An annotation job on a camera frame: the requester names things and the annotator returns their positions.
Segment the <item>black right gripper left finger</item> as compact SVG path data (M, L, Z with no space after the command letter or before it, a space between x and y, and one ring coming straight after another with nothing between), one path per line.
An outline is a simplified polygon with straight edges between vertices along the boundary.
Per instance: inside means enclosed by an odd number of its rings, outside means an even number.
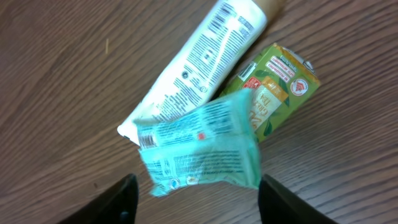
M59 224L134 224L138 202L137 178L128 174Z

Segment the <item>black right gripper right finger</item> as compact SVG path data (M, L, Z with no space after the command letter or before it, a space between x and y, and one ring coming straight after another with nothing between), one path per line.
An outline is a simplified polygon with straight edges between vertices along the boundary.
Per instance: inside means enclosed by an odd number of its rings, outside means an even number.
M269 175L259 184L262 224L337 224Z

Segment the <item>teal snack packet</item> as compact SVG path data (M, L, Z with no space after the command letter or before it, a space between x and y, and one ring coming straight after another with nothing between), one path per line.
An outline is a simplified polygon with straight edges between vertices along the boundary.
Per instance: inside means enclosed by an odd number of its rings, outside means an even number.
M154 183L151 194L221 181L257 189L261 160L249 121L252 97L251 89L243 89L174 121L136 120L139 152Z

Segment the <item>green jasmine tea pouch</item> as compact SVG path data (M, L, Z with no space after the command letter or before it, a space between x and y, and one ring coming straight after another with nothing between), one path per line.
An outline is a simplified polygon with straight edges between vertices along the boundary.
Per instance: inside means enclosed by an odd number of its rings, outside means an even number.
M220 95L244 88L254 90L249 119L258 140L262 142L319 86L320 81L308 60L274 43L242 68Z

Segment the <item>white floral cream tube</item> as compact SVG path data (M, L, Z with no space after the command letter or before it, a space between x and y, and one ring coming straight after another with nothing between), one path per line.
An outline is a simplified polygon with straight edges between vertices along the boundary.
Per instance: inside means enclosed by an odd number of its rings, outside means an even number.
M209 101L284 5L285 0L217 1L118 133L138 143L135 120L172 121Z

